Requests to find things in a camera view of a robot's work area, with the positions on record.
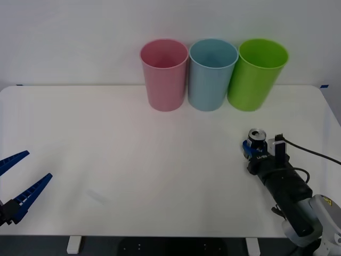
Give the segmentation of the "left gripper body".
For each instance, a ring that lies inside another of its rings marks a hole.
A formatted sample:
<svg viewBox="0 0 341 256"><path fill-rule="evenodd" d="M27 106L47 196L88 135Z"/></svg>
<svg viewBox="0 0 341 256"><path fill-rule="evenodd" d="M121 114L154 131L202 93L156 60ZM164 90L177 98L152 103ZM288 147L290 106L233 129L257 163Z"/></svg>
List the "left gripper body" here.
<svg viewBox="0 0 341 256"><path fill-rule="evenodd" d="M10 209L11 209L11 200L9 200L5 204L1 202L1 226L5 223L8 225L12 223L12 220L10 217Z"/></svg>

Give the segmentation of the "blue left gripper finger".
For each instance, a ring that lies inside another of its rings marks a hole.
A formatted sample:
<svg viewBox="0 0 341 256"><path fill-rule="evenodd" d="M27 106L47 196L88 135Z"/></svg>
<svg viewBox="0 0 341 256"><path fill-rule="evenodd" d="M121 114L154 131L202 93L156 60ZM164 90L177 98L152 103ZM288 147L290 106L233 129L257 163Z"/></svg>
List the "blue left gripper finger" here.
<svg viewBox="0 0 341 256"><path fill-rule="evenodd" d="M24 159L29 155L29 151L25 150L5 159L0 160L0 176L2 176L5 172L7 172L10 168Z"/></svg>
<svg viewBox="0 0 341 256"><path fill-rule="evenodd" d="M5 223L18 224L28 213L29 208L52 179L52 174L48 173L31 187L19 194L14 199L5 203Z"/></svg>

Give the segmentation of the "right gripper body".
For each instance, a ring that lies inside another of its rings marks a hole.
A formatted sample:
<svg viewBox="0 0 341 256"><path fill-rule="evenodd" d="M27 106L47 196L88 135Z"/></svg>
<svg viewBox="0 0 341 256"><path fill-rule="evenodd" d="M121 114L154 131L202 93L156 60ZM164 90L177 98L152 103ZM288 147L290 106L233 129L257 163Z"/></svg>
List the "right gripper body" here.
<svg viewBox="0 0 341 256"><path fill-rule="evenodd" d="M265 175L275 170L288 169L291 167L289 156L286 153L256 152L253 155L246 155L248 160L247 170L252 175Z"/></svg>

